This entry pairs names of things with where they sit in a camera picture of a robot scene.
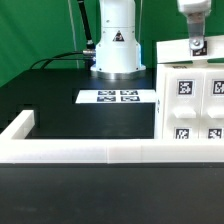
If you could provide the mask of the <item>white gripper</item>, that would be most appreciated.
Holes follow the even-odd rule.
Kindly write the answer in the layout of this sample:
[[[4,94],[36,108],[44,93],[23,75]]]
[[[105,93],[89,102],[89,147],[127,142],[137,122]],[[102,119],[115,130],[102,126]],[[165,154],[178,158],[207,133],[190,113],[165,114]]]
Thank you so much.
[[[180,13],[187,15],[191,50],[204,47],[205,15],[211,11],[212,0],[177,0]]]

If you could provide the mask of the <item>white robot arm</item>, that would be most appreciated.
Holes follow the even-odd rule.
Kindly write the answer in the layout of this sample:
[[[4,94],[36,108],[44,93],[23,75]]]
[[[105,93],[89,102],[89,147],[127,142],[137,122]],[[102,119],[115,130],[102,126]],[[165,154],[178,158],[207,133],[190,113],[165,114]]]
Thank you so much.
[[[98,78],[133,79],[145,74],[141,45],[135,37],[135,1],[99,0],[101,39],[96,45],[96,61],[91,67]],[[178,10],[187,18],[189,49],[205,46],[205,17],[212,0],[177,0]]]

